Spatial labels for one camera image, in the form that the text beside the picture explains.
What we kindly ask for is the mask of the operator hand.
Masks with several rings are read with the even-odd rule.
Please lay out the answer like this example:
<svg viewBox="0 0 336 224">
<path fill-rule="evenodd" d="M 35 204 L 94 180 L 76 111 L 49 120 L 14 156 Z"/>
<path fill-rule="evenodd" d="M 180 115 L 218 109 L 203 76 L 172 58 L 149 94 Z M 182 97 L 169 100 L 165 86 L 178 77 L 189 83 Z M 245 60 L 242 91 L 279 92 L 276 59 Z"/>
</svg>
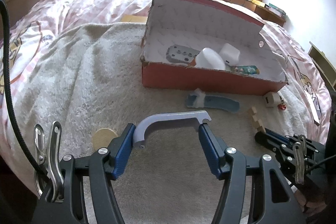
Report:
<svg viewBox="0 0 336 224">
<path fill-rule="evenodd" d="M 295 191 L 294 196 L 300 205 L 301 211 L 307 217 L 316 215 L 322 212 L 327 207 L 327 204 L 325 203 L 323 196 L 315 196 L 311 199 L 308 199 L 299 190 Z"/>
</svg>

